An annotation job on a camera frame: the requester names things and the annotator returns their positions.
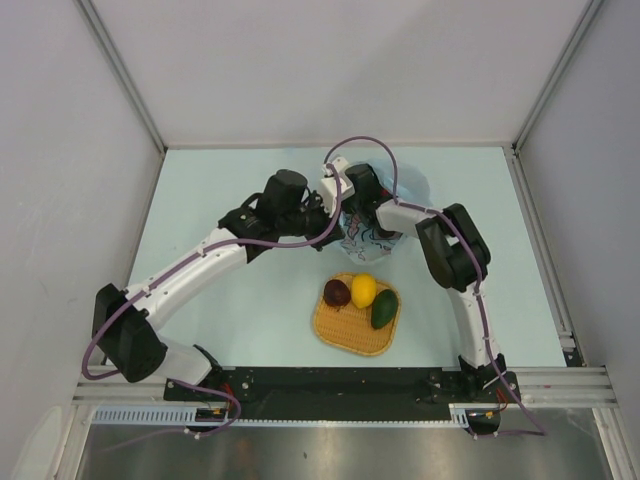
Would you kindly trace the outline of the blue plastic bag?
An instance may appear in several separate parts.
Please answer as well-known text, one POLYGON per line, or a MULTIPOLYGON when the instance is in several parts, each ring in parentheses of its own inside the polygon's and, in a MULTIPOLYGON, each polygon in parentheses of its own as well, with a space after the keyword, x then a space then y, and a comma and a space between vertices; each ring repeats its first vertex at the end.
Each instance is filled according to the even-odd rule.
MULTIPOLYGON (((391 161, 369 158, 365 163, 372 167, 381 185, 391 190, 394 179, 391 161)), ((397 173, 396 194, 400 202, 424 207, 432 205, 428 179, 417 167, 399 162, 397 173)), ((373 227, 367 227, 356 214, 342 212, 339 226, 345 237, 331 247, 340 250, 357 265, 373 265, 384 261, 406 239, 406 235, 398 233, 384 239, 373 227)))

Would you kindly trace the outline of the dark red fake fruit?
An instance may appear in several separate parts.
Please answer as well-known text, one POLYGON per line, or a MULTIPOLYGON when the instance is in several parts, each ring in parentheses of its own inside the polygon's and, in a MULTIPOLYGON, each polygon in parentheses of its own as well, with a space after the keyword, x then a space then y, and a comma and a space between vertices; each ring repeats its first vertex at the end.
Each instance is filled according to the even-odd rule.
POLYGON ((350 289, 343 281, 331 279, 324 286, 323 300, 330 307, 344 307, 351 301, 350 289))

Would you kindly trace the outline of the yellow fake lemon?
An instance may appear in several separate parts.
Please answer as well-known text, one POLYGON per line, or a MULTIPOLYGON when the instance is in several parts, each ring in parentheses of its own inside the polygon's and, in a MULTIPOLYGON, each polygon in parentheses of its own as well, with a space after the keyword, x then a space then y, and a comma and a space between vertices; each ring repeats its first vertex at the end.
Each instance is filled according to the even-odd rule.
POLYGON ((360 273, 351 282, 351 302, 358 309, 369 307, 377 295, 376 279, 367 273, 360 273))

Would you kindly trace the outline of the green fake fruit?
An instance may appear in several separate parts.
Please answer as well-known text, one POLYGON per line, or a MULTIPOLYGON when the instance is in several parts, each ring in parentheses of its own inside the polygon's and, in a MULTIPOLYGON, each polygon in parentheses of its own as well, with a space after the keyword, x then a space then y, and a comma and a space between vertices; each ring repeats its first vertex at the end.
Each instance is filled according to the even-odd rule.
POLYGON ((375 297, 371 307, 371 326, 379 330, 395 318, 399 309, 399 299, 393 290, 386 289, 375 297))

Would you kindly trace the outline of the woven bamboo tray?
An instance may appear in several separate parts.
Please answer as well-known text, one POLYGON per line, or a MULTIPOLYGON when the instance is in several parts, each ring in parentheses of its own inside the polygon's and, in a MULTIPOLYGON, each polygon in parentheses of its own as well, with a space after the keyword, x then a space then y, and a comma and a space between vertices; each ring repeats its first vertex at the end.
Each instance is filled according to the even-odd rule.
POLYGON ((330 306, 321 293, 312 316, 316 336, 328 345, 362 356, 377 356, 388 350, 394 340, 402 301, 391 284, 377 280, 376 288, 378 294, 392 292, 397 300, 395 312, 386 325, 373 326, 372 306, 358 309, 352 302, 342 307, 330 306))

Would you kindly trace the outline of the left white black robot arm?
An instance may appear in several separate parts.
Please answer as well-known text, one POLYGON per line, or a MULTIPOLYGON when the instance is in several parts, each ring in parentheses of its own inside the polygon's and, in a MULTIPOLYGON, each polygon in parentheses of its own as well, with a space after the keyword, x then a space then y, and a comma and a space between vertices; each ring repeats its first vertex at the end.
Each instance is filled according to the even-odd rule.
POLYGON ((259 193, 219 220, 217 228, 179 260, 147 280, 123 290, 112 284, 96 295, 93 338, 128 382, 156 374, 185 383, 197 398, 214 397, 221 376, 197 346, 165 339, 165 323, 201 290, 223 275, 249 264, 270 249, 324 245, 341 238, 338 226, 343 200, 352 184, 329 165, 315 191, 306 178, 281 169, 259 193))

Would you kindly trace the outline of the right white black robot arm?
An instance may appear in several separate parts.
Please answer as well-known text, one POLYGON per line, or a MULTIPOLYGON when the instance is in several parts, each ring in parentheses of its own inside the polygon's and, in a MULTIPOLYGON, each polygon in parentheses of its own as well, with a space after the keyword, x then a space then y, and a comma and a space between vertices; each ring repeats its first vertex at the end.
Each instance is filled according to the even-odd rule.
POLYGON ((367 164, 349 167, 346 178, 354 194, 342 201, 343 212, 366 231, 346 232, 345 237, 377 249, 403 236, 419 240, 429 273, 452 303, 462 391, 473 401, 486 400, 506 374, 506 362, 493 336, 482 287, 491 253, 468 211, 458 203, 435 210, 397 200, 367 164))

